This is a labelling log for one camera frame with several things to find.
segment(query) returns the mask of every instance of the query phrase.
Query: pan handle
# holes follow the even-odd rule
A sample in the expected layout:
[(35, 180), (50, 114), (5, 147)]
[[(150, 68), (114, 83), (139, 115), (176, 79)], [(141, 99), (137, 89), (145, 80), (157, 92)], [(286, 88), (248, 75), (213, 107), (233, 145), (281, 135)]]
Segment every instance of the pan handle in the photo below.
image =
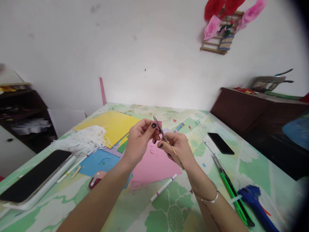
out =
[(287, 70), (287, 71), (285, 71), (285, 72), (282, 72), (282, 73), (276, 74), (275, 76), (281, 76), (281, 75), (283, 75), (283, 74), (286, 74), (286, 73), (291, 72), (292, 70), (293, 70), (293, 69), (289, 69), (289, 70)]

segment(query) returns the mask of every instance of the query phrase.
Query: bracelet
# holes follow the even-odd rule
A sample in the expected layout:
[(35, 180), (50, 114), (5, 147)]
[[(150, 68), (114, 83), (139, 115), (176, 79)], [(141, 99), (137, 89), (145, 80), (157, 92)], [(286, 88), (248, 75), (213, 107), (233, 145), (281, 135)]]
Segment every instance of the bracelet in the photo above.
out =
[(189, 191), (191, 194), (193, 194), (194, 193), (194, 195), (198, 198), (198, 199), (200, 199), (203, 203), (205, 202), (205, 203), (215, 203), (217, 200), (218, 200), (218, 198), (219, 198), (219, 190), (218, 190), (218, 188), (217, 188), (217, 186), (215, 185), (215, 183), (211, 180), (211, 182), (213, 183), (213, 185), (216, 187), (216, 190), (217, 190), (217, 195), (216, 195), (216, 197), (213, 199), (213, 200), (203, 200), (202, 198), (199, 198), (197, 195), (196, 195), (196, 193), (195, 193), (195, 191), (191, 188), (191, 190)]

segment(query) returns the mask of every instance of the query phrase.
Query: white yarn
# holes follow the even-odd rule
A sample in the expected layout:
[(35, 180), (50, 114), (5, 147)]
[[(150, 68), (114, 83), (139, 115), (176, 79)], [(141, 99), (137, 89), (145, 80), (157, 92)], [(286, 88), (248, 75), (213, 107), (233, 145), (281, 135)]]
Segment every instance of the white yarn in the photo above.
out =
[(106, 148), (110, 141), (105, 135), (104, 127), (94, 125), (70, 134), (65, 139), (54, 140), (50, 148), (67, 150), (75, 155), (85, 155), (96, 149)]

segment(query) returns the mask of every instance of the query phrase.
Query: pot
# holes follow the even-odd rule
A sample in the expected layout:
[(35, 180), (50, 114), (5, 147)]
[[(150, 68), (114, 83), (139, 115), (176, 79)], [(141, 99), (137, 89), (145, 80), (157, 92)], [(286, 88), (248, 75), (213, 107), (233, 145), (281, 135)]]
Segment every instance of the pot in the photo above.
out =
[(251, 90), (255, 92), (264, 93), (265, 91), (273, 91), (279, 84), (281, 83), (293, 83), (294, 81), (286, 81), (286, 76), (281, 76), (285, 73), (292, 71), (290, 69), (280, 74), (276, 74), (275, 76), (259, 76), (256, 77), (254, 83), (251, 87)]

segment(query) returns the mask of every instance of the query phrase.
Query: popsicle stick frame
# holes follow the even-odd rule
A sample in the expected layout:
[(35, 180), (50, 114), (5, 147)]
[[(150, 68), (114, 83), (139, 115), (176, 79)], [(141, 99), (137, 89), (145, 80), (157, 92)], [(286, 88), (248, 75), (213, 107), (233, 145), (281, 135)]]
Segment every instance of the popsicle stick frame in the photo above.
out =
[[(218, 18), (222, 15), (224, 12), (224, 9), (221, 10)], [(202, 42), (202, 46), (200, 48), (201, 51), (208, 51), (216, 54), (225, 55), (228, 53), (228, 50), (230, 50), (230, 46), (232, 44), (234, 35), (236, 33), (236, 29), (238, 26), (238, 21), (243, 17), (244, 12), (236, 11), (231, 16), (226, 16), (222, 19), (222, 23), (220, 26), (223, 26), (225, 24), (230, 24), (231, 21), (235, 21), (233, 26), (231, 27), (231, 34), (227, 37), (223, 37), (223, 35), (219, 35), (219, 32), (217, 32), (216, 36), (213, 38), (210, 38), (208, 40), (204, 40)]]

